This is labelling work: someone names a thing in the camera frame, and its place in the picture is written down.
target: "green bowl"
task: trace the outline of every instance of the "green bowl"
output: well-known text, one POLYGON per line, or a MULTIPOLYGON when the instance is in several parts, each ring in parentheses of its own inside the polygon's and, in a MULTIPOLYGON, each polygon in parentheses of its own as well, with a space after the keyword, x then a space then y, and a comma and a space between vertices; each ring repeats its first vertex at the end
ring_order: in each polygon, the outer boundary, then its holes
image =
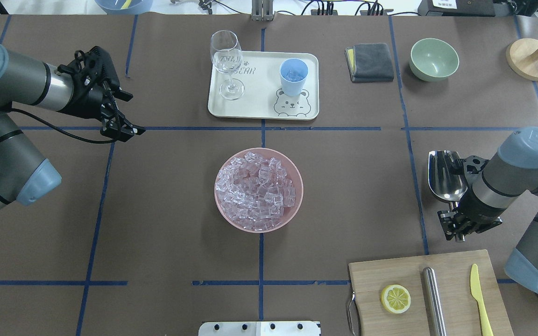
POLYGON ((454 48, 436 38, 422 39, 410 51, 410 70, 423 81, 442 81, 454 74, 459 64, 454 48))

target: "white floor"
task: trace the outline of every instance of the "white floor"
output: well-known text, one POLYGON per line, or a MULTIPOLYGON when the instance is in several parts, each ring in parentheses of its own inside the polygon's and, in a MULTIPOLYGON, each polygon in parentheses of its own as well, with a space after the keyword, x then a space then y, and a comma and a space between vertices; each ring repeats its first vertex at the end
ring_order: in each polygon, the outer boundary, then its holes
MULTIPOLYGON (((206 14, 198 7, 198 0, 153 0, 152 11, 164 14, 206 14)), ((227 6, 250 13, 251 0, 222 0, 227 6)), ((421 0, 380 0, 385 8, 393 9, 393 13, 416 11, 421 0)), ((95 0, 1 0, 11 14, 104 14, 95 0)), ((300 14, 308 3, 307 0, 274 0, 275 11, 286 10, 300 14)), ((358 2, 342 2, 335 4, 339 15, 353 15, 358 8, 358 2)), ((231 14, 233 11, 218 4, 213 4, 214 14, 231 14)))

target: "white label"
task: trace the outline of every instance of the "white label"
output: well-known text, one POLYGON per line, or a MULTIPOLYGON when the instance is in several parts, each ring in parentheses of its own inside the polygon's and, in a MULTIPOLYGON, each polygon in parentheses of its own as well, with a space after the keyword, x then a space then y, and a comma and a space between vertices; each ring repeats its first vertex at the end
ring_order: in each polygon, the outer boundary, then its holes
POLYGON ((433 6, 439 8, 458 9, 455 0, 433 0, 433 6))

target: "wooden cutting board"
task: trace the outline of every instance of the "wooden cutting board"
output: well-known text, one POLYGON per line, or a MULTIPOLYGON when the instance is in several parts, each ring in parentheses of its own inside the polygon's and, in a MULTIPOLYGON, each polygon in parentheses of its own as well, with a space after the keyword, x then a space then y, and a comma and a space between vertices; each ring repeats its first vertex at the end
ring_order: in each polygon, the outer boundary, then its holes
POLYGON ((430 266, 435 270, 447 334, 480 336, 479 310, 470 295, 472 264, 479 267, 485 308, 493 334, 513 336, 487 250, 349 264, 352 290, 356 293, 356 306, 361 318, 361 334, 430 336, 421 279, 423 268, 430 266), (393 284, 402 285, 410 292, 411 304, 405 313, 392 314, 382 307, 381 291, 393 284))

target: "lemon slice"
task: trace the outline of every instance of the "lemon slice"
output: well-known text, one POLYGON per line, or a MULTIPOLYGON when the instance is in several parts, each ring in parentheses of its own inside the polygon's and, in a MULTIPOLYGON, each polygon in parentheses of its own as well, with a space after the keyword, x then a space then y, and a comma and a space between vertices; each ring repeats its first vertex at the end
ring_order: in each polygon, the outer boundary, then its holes
POLYGON ((385 310, 402 314, 410 308, 410 293, 401 285, 389 285, 382 290, 382 305, 385 310))

